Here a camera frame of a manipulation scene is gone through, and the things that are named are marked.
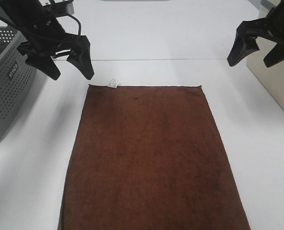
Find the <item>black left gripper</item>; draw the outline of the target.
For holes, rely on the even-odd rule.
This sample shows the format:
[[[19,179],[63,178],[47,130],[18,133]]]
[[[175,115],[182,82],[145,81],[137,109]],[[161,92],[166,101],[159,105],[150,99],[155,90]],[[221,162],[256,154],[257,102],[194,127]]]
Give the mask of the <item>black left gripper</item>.
[[[0,7],[20,29],[32,47],[44,55],[27,54],[26,64],[56,81],[61,75],[51,56],[68,49],[67,34],[57,18],[38,0],[0,0]],[[80,36],[71,47],[67,61],[74,65],[87,80],[94,76],[91,63],[90,42]]]

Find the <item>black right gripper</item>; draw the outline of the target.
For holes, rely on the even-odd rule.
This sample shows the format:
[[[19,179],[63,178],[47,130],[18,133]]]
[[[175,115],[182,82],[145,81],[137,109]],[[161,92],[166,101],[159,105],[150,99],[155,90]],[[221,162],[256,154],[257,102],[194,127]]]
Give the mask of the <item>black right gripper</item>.
[[[259,51],[258,37],[276,42],[274,48],[263,59],[266,67],[284,61],[284,0],[272,8],[262,20],[243,21],[236,29],[235,41],[227,57],[233,67],[246,56]]]

